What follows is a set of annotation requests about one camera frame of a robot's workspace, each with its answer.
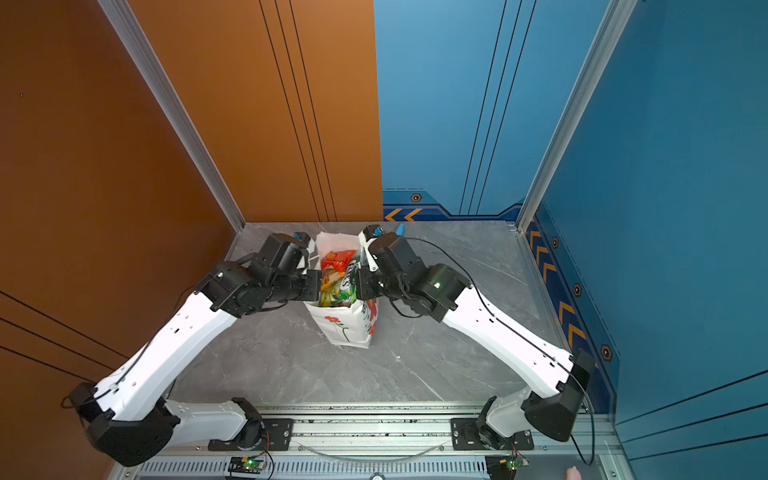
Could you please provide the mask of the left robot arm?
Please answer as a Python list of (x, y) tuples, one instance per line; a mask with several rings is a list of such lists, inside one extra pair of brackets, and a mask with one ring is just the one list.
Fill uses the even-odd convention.
[(305, 232), (273, 233), (259, 251), (218, 263), (133, 357), (101, 381), (75, 387), (62, 405), (77, 413), (90, 444), (126, 467), (180, 444), (256, 447), (265, 427), (258, 410), (244, 398), (185, 403), (163, 395), (237, 320), (289, 302), (316, 300), (321, 273), (309, 267), (313, 249)]

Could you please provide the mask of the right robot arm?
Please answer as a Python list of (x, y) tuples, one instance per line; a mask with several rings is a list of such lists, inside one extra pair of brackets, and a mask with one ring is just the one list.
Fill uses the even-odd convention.
[(571, 353), (522, 326), (480, 291), (457, 260), (428, 265), (412, 249), (412, 238), (378, 225), (366, 227), (358, 239), (363, 265), (352, 283), (359, 298), (402, 302), (411, 318), (429, 317), (459, 331), (524, 381), (523, 388), (490, 398), (481, 410), (474, 430), (485, 447), (501, 450), (530, 430), (557, 442), (571, 439), (589, 403), (595, 360), (588, 352)]

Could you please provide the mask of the red foil snack packet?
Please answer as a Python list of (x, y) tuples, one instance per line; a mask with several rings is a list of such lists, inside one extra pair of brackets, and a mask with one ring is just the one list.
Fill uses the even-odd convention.
[(322, 270), (344, 273), (349, 263), (358, 255), (356, 250), (331, 251), (321, 261)]

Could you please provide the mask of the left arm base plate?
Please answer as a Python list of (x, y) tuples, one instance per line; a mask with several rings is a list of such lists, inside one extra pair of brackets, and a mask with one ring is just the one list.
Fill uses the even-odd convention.
[(289, 418), (267, 418), (259, 423), (249, 421), (233, 440), (210, 440), (208, 450), (284, 452), (289, 449), (293, 427), (294, 420)]

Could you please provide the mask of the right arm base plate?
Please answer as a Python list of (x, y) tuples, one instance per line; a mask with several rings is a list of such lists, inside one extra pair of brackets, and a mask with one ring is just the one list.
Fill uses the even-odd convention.
[(488, 427), (480, 428), (474, 418), (450, 420), (451, 440), (455, 451), (494, 450), (532, 451), (535, 447), (529, 430), (517, 432), (511, 437), (501, 437)]

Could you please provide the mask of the green Fox's tea candy bag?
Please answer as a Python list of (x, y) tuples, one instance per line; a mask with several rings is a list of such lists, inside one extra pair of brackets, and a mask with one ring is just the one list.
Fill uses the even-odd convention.
[(349, 307), (356, 301), (355, 287), (339, 280), (320, 293), (318, 306), (321, 308)]

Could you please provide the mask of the small orange packet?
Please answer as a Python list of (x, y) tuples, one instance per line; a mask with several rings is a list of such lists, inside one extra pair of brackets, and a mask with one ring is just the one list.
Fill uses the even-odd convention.
[(321, 291), (339, 291), (344, 277), (345, 274), (343, 272), (334, 269), (324, 270), (321, 281)]

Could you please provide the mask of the white floral paper bag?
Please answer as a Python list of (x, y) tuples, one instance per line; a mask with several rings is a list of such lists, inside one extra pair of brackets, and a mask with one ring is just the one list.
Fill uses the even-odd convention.
[[(357, 257), (352, 260), (343, 281), (353, 285), (353, 275), (363, 265), (361, 245), (358, 235), (321, 232), (315, 238), (317, 257), (312, 260), (312, 268), (320, 270), (322, 259), (331, 251), (356, 250)], [(306, 302), (311, 317), (325, 334), (331, 344), (366, 349), (369, 347), (378, 318), (378, 301), (360, 300), (349, 307), (321, 308), (318, 301)]]

